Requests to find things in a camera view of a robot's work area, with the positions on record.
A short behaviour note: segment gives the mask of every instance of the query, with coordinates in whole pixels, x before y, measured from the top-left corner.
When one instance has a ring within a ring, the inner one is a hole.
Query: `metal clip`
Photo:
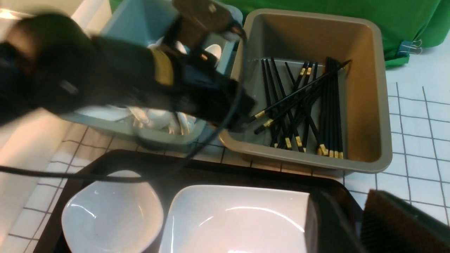
[[[422,40],[418,41],[402,41],[400,47],[397,51],[397,56],[405,57],[410,54],[421,54],[422,53]]]

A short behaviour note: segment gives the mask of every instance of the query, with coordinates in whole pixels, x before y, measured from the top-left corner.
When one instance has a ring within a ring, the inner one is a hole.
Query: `green cloth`
[[[238,7],[246,16],[261,8],[333,14],[374,22],[383,36],[387,67],[403,65],[397,58],[402,41],[421,39],[422,46],[436,46],[450,29],[450,0],[221,0]]]
[[[111,11],[114,13],[114,11],[119,7],[122,0],[109,0],[109,5],[111,6]]]

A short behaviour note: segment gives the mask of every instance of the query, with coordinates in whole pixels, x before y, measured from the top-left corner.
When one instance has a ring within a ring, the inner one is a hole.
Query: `gray plastic bin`
[[[148,46],[164,35],[176,15],[177,11],[169,0],[124,0],[102,30],[102,34]],[[212,44],[222,47],[222,57],[217,71],[224,73],[235,42],[228,42],[220,36],[210,35],[205,47]],[[131,125],[126,122],[111,122],[77,113],[64,115],[62,118],[98,130],[113,131],[120,135],[133,134]],[[205,125],[204,121],[197,120],[193,131],[183,136],[145,128],[139,129],[138,132],[155,148],[176,149],[193,143],[200,136]]]
[[[358,18],[260,9],[248,15],[244,28],[249,37],[250,56],[246,71],[251,75],[243,85],[258,102],[252,113],[266,107],[260,59],[274,57],[277,60],[287,90],[291,90],[292,85],[285,61],[297,75],[304,61],[319,62],[323,66],[327,56],[340,62],[353,60],[345,70],[347,74],[343,71],[339,78],[346,159],[312,154],[316,152],[317,142],[311,131],[306,154],[268,147],[269,131],[260,135],[253,133],[264,120],[252,123],[244,133],[223,131],[220,140],[227,148],[260,160],[363,173],[380,172],[390,164],[392,146],[383,47],[380,30],[375,24]],[[241,71],[241,50],[242,45],[237,52],[232,78],[237,78]],[[319,103],[315,105],[312,117],[318,124]]]

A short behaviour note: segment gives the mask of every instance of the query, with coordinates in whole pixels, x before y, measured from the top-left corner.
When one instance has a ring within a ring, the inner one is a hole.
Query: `white ceramic dish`
[[[159,253],[305,253],[309,194],[194,185],[173,199]]]
[[[136,177],[131,171],[111,176]],[[140,253],[159,234],[162,206],[148,183],[94,182],[63,210],[64,237],[73,253]]]

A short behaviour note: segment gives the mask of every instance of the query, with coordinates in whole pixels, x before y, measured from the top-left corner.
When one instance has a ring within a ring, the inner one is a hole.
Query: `black cable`
[[[104,182],[116,182],[116,183],[143,183],[143,182],[152,182],[157,181],[161,178],[168,177],[180,170],[182,170],[185,165],[189,163],[189,161],[194,158],[203,148],[205,148],[208,143],[210,143],[213,139],[217,138],[217,136],[220,134],[220,132],[226,128],[227,125],[229,125],[231,119],[235,115],[235,113],[238,110],[239,103],[242,98],[243,94],[243,86],[242,82],[245,80],[245,73],[246,73],[246,65],[248,61],[248,49],[247,49],[247,35],[242,28],[241,24],[238,22],[233,22],[231,24],[231,31],[237,34],[243,44],[243,55],[242,55],[242,71],[239,76],[238,81],[238,87],[236,90],[236,96],[234,97],[234,100],[230,106],[230,109],[225,116],[222,123],[206,138],[206,140],[203,143],[200,143],[195,148],[193,148],[187,155],[184,157],[181,161],[176,162],[174,164],[168,164],[163,165],[167,169],[168,167],[171,167],[172,169],[168,170],[167,173],[164,173],[162,176],[156,177],[156,178],[146,178],[144,176],[141,177],[120,177],[120,176],[101,176],[101,175],[83,175],[83,174],[71,174],[71,173],[56,173],[56,172],[37,172],[32,170],[24,170],[24,169],[17,169],[12,167],[6,167],[6,166],[0,166],[0,172],[6,172],[10,174],[15,175],[21,175],[21,176],[31,176],[31,177],[50,177],[50,178],[68,178],[68,179],[80,179],[80,180],[86,180],[86,181],[104,181]],[[139,136],[136,136],[136,141],[139,145],[142,145],[143,147],[148,146],[148,144]]]

